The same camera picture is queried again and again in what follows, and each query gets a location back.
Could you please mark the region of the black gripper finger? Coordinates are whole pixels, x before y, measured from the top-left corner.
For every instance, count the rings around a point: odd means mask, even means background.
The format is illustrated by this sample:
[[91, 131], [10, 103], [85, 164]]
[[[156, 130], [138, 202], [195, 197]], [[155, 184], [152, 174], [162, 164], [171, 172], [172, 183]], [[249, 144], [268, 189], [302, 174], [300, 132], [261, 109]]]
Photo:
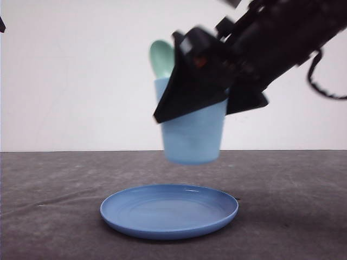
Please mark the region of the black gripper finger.
[[0, 33], [4, 33], [6, 30], [6, 26], [2, 20], [2, 18], [0, 17]]

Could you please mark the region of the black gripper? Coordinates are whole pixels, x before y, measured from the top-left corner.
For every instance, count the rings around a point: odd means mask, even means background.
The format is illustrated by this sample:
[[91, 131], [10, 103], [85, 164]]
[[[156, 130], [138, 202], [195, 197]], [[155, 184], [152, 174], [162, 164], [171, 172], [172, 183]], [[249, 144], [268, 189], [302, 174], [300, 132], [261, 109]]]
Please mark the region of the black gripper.
[[241, 55], [222, 40], [233, 22], [224, 18], [214, 36], [196, 26], [186, 34], [173, 33], [175, 65], [153, 114], [157, 123], [206, 108], [228, 97], [226, 115], [262, 108], [266, 96], [253, 73], [242, 66]]

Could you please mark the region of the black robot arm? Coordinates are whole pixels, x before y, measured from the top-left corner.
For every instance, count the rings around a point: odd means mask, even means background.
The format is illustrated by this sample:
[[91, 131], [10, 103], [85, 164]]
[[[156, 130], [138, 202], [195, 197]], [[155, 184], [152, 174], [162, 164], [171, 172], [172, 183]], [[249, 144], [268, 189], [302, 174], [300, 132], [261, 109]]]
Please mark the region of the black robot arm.
[[227, 114], [268, 104], [263, 92], [294, 66], [316, 57], [346, 28], [346, 1], [252, 1], [216, 35], [201, 27], [173, 33], [175, 66], [154, 117], [162, 123], [216, 103]]

